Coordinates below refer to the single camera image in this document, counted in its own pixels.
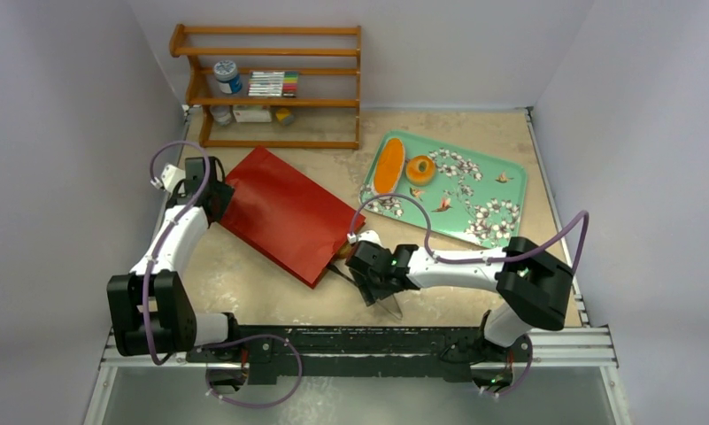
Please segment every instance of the floral tray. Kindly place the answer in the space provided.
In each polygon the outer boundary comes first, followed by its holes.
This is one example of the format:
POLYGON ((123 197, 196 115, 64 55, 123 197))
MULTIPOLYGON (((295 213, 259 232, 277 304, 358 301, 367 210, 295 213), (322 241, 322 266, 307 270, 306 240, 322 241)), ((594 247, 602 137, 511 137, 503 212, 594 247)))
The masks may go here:
MULTIPOLYGON (((404 142, 407 161, 418 155, 435 161, 437 174, 428 185, 414 186, 402 175, 396 187, 397 193, 425 206, 435 232, 487 248, 506 246, 518 234, 527 179, 522 166, 405 131, 392 130, 382 138, 359 192, 360 202, 374 195, 375 165, 393 137, 404 142)), ((419 209, 397 197, 372 202, 367 210, 425 227, 419 209)))

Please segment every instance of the white jar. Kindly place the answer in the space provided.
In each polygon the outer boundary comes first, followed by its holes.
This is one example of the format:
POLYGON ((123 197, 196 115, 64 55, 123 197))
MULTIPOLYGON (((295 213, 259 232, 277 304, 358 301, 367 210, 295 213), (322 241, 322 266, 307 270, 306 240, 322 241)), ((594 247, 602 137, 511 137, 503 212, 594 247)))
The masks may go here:
POLYGON ((232 122, 232 108, 229 106, 215 104, 211 106, 211 115, 213 120, 220 126, 227 126, 232 122))
POLYGON ((242 90, 242 81, 239 79, 239 69, 231 60, 222 60, 213 66, 213 75, 219 82, 219 89, 228 95, 234 95, 242 90))

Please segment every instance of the small box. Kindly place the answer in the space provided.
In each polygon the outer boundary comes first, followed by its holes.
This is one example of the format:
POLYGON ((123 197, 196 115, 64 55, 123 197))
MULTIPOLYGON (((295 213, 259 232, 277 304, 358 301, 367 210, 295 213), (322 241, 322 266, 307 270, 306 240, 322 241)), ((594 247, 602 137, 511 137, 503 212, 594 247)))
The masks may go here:
POLYGON ((237 122, 271 122, 271 107, 261 104, 238 104, 232 108, 237 122))
POLYGON ((288 108, 279 108, 276 110, 276 119, 283 126, 287 126, 294 122, 294 114, 288 108))

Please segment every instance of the floor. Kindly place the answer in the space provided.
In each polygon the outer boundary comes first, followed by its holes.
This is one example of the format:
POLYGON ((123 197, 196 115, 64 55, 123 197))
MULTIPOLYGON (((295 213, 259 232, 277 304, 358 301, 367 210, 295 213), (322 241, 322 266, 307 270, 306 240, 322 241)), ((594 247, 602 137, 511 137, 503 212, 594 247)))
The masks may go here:
MULTIPOLYGON (((349 112, 320 112, 315 119, 305 115, 288 129, 267 124, 233 123, 212 138, 291 138, 350 141, 353 137, 349 112)), ((194 117, 188 139, 196 141, 200 114, 194 117)), ((520 235, 543 242, 556 233, 536 153, 523 112, 362 112, 361 147, 352 150, 274 149, 272 152, 306 174, 325 189, 356 207, 358 190, 382 136, 391 129, 416 134, 506 158, 526 168, 528 187, 520 235)), ((226 169, 235 166, 250 151, 247 148, 210 148, 226 169)), ((196 156, 187 148, 183 158, 196 156)), ((366 213, 365 229, 374 229, 382 242, 419 243, 423 230, 382 216, 366 213)), ((440 250, 471 250, 475 246, 435 236, 440 250)), ((559 244, 550 252, 563 259, 559 244)), ((310 290, 273 262, 240 241, 221 226, 211 226, 196 247, 183 276, 193 307, 198 312, 232 312, 242 324, 306 324, 477 326, 484 312, 498 306, 499 295, 480 290, 433 288, 396 295, 403 319, 398 320, 377 306, 366 307, 358 290, 334 274, 327 274, 310 290)), ((568 327, 581 326, 573 297, 566 315, 568 327)))

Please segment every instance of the cantaloupe slice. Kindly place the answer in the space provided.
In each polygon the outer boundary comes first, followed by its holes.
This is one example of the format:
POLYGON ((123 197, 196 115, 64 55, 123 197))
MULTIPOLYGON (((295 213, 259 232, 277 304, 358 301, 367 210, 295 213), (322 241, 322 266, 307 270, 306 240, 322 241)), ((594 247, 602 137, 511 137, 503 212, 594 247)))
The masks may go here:
POLYGON ((373 190, 376 195, 389 193, 396 190, 398 179, 404 171, 406 148, 401 139, 389 139, 380 152, 375 175, 373 177, 373 190))

